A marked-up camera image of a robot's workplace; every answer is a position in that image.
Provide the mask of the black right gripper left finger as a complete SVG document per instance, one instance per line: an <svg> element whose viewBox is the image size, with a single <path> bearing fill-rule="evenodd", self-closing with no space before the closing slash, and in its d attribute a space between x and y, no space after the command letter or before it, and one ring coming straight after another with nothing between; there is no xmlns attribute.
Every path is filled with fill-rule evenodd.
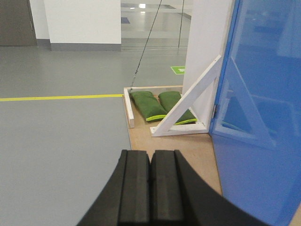
<svg viewBox="0 0 301 226"><path fill-rule="evenodd" d="M145 151L122 150L110 179L78 225L150 225L149 166Z"/></svg>

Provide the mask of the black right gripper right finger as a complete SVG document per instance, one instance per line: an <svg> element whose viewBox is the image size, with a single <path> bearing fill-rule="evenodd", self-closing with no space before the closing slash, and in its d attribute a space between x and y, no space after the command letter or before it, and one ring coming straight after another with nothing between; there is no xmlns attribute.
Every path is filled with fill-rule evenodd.
<svg viewBox="0 0 301 226"><path fill-rule="evenodd" d="M151 160L152 226L264 226L218 194L179 150L156 150Z"/></svg>

